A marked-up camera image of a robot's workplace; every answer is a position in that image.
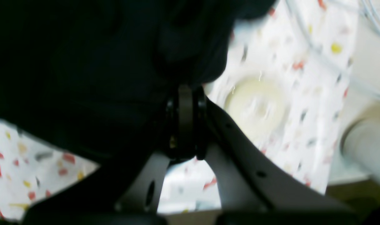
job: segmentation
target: black metal bracket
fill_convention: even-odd
[[[113,215],[124,222],[141,213],[149,219],[152,213],[155,220],[147,224],[160,224],[155,213],[169,163],[196,155],[208,162],[218,181],[224,213],[217,224],[356,224],[349,208],[294,180],[261,154],[201,88],[178,90],[133,146],[144,151],[141,164],[131,165],[127,152],[117,155],[85,180],[31,207],[23,223],[79,224],[90,215]],[[87,224],[101,220],[85,219]]]

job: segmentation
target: screw hole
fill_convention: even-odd
[[[260,178],[265,178],[266,177],[266,173],[263,172],[263,171],[257,171],[257,176],[260,177]]]
[[[155,191],[155,181],[152,181],[148,188],[147,198],[145,199],[146,208],[148,208],[149,205],[151,205],[152,198],[154,198],[154,191]]]

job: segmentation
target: black fabric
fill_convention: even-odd
[[[216,79],[234,20],[273,3],[0,0],[0,118],[102,163],[177,84]]]

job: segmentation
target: dark cloth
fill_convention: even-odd
[[[223,72],[234,20],[273,3],[0,0],[0,118],[100,163],[132,150],[174,87]]]

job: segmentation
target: white tube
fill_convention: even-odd
[[[372,173],[380,184],[380,122],[361,121],[348,132],[343,154]]]

